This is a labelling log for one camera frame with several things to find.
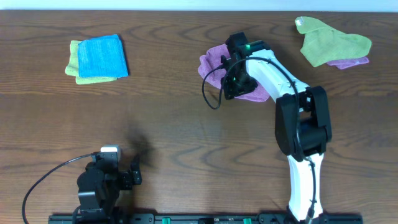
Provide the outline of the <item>purple microfiber cloth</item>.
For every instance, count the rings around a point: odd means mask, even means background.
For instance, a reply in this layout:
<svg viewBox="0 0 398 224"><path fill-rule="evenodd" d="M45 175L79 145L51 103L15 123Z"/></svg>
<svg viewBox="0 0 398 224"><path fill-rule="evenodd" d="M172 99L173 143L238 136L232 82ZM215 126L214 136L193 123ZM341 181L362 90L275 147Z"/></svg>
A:
<svg viewBox="0 0 398 224"><path fill-rule="evenodd" d="M221 56L224 55L226 58L230 58L226 44L221 44L212 47L207 50L205 55L200 57L200 66L198 67L198 73L202 78L204 78L210 71L221 65ZM213 87L221 88L221 79L226 74L225 69L217 70L208 76L206 82L208 82ZM265 102L269 99L270 95L264 87L258 83L257 88L248 94L238 96L237 99L248 100L255 102Z"/></svg>

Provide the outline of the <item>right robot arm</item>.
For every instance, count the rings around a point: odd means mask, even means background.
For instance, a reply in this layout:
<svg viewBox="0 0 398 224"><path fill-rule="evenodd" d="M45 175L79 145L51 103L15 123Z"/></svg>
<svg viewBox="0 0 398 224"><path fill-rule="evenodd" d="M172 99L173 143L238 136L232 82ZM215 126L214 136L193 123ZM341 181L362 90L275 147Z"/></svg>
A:
<svg viewBox="0 0 398 224"><path fill-rule="evenodd" d="M323 212L320 203L320 166L331 140L326 91L295 78L262 40L249 42L235 33L225 42L229 55L221 56L226 75L220 96L231 100L262 86L275 102L275 138L288 158L294 220L314 223Z"/></svg>

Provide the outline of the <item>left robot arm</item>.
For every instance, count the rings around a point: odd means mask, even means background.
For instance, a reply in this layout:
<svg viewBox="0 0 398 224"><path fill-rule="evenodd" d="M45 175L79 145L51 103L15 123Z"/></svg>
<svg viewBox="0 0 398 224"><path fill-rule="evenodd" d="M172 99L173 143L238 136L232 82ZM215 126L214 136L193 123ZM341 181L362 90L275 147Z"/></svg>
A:
<svg viewBox="0 0 398 224"><path fill-rule="evenodd" d="M115 206L120 191L142 183L140 156L130 162L129 170L119 170L116 152L96 152L78 180L80 206L72 223L128 223L129 218Z"/></svg>

